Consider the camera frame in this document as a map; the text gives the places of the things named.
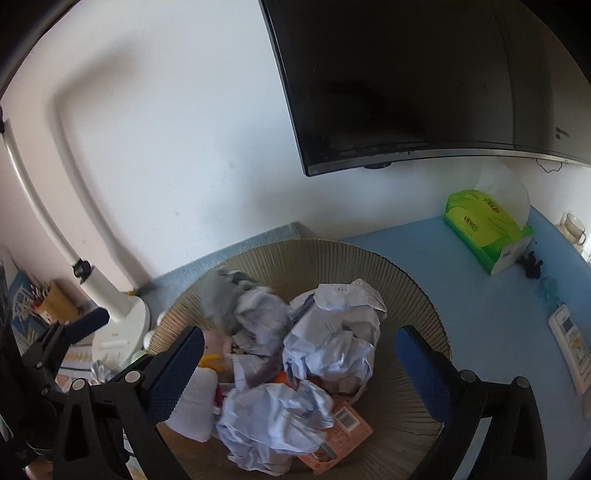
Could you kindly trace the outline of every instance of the orange box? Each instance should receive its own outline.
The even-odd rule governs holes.
[[[298,457],[317,475],[334,467],[374,432],[346,400],[335,401],[333,417],[335,425],[325,430],[326,441],[321,447]]]

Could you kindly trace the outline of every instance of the blue table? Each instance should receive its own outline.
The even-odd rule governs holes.
[[[560,298],[583,336],[591,341],[591,268],[537,210],[528,223],[530,244],[544,261],[543,275],[558,282]],[[566,480],[591,446],[591,424],[583,417],[562,352],[548,327],[549,308],[540,281],[518,265],[489,276],[442,218],[423,220],[344,240],[376,252],[406,271],[437,309],[452,347],[455,367],[485,381],[529,379],[540,411],[549,480]],[[488,422],[481,423],[466,461],[467,477]]]

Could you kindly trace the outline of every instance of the ribbed bowl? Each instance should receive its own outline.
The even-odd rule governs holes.
[[[432,447],[441,425],[431,419],[396,360],[397,329],[402,325],[414,325],[431,347],[450,357],[441,320],[421,288],[385,258],[353,245],[327,240],[288,240],[264,245],[224,264],[272,287],[286,302],[316,288],[319,283],[350,283],[357,278],[380,292],[388,307],[388,318],[381,324],[374,376],[355,404],[374,433],[341,463],[323,473],[322,478],[408,478]],[[152,338],[152,353],[166,350],[187,325],[214,329],[201,314],[197,296],[200,281],[188,288],[163,318]],[[215,439],[206,445],[195,443],[190,450],[178,459],[192,478],[268,478],[264,473],[239,469],[226,458],[227,450]],[[286,474],[290,478],[309,480],[312,475],[312,471],[297,460]]]

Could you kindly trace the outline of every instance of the tissue pack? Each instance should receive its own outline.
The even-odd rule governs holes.
[[[444,221],[492,275],[510,267],[531,241],[533,229],[520,229],[490,195],[478,190],[453,193]]]

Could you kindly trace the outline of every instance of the black wire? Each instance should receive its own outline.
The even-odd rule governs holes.
[[[560,162],[560,167],[558,167],[558,168],[551,168],[551,169],[549,169],[549,170],[546,170],[546,169],[544,168],[544,166],[540,164],[540,162],[538,161],[538,159],[537,159],[537,158],[535,159],[535,162],[536,162],[536,163],[538,164],[538,166],[539,166],[539,167],[540,167],[542,170],[544,170],[546,173],[552,173],[552,172],[554,172],[554,171],[560,171],[560,169],[562,168],[562,165],[563,165],[563,162]]]

